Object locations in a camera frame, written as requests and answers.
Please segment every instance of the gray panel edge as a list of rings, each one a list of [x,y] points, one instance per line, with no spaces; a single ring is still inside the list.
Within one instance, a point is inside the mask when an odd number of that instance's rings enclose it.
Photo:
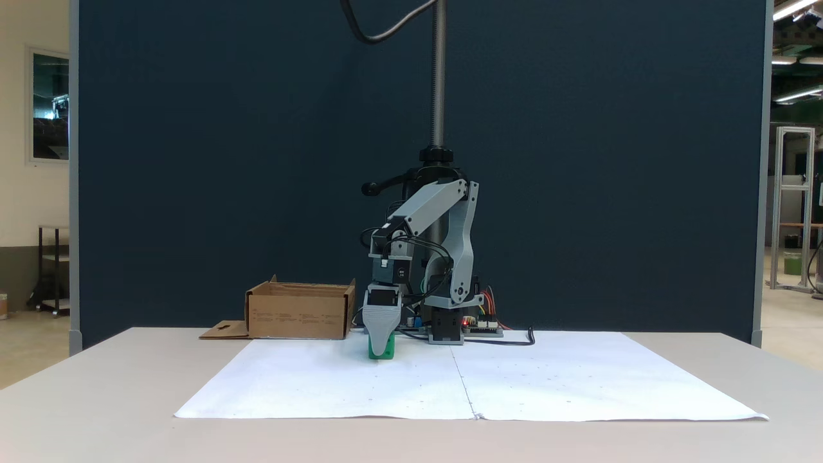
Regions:
[[[757,205],[757,249],[755,261],[755,304],[752,316],[751,344],[763,345],[763,331],[760,329],[761,309],[763,306],[763,258],[765,252],[766,231],[766,185],[769,182],[769,121],[771,110],[771,54],[774,35],[774,3],[765,1],[765,20],[763,37],[763,110],[760,128],[760,192]]]
[[[80,86],[77,82],[80,62],[80,0],[70,0],[68,7],[69,19],[69,78],[68,94],[71,104],[68,108],[68,223],[69,248],[72,250],[72,259],[69,261],[68,286],[69,299],[72,304],[71,324],[68,331],[68,354],[74,355],[83,350],[83,334],[80,331],[80,211],[79,188],[80,166],[78,163],[78,96]]]

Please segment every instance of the white paper sheet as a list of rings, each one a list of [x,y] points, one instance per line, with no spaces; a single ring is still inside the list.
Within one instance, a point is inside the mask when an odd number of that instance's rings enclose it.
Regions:
[[[255,339],[175,416],[474,418],[449,346],[398,336],[394,359],[370,360],[368,343]]]
[[[535,336],[528,347],[449,347],[398,336],[392,360],[368,359],[368,337],[360,332],[344,341],[256,339],[175,416],[765,418],[623,334]],[[526,336],[507,331],[506,339]]]
[[[765,418],[623,334],[537,331],[535,338],[528,347],[453,348],[476,414],[528,421]]]

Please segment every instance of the paper seam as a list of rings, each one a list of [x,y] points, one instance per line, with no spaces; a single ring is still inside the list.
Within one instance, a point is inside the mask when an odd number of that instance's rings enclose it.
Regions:
[[[468,395],[468,389],[466,388],[466,382],[463,380],[463,374],[460,372],[460,366],[458,365],[458,360],[454,357],[454,349],[449,346],[449,352],[452,354],[452,361],[454,362],[454,367],[458,370],[458,376],[460,376],[460,384],[463,385],[463,392],[466,393],[466,401],[468,402],[468,408],[472,411],[472,417],[474,419],[478,419],[477,413],[474,411],[474,404],[472,404],[472,398]]]

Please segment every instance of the green bin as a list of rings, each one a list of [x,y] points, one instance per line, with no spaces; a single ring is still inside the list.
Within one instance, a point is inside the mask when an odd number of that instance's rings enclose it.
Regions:
[[[803,273],[803,258],[799,252],[783,253],[783,268],[787,275]]]

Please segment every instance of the red wire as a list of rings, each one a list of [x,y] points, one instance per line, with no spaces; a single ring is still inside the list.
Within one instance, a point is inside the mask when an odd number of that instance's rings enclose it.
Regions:
[[[509,328],[506,325],[503,325],[503,322],[501,322],[500,319],[497,318],[497,305],[495,305],[495,299],[491,296],[491,293],[487,290],[483,290],[481,291],[481,293],[483,294],[483,297],[485,297],[488,301],[487,306],[489,307],[489,313],[490,315],[493,315],[495,317],[495,320],[497,320],[497,324],[500,325],[500,327],[504,330],[511,331],[511,328]]]

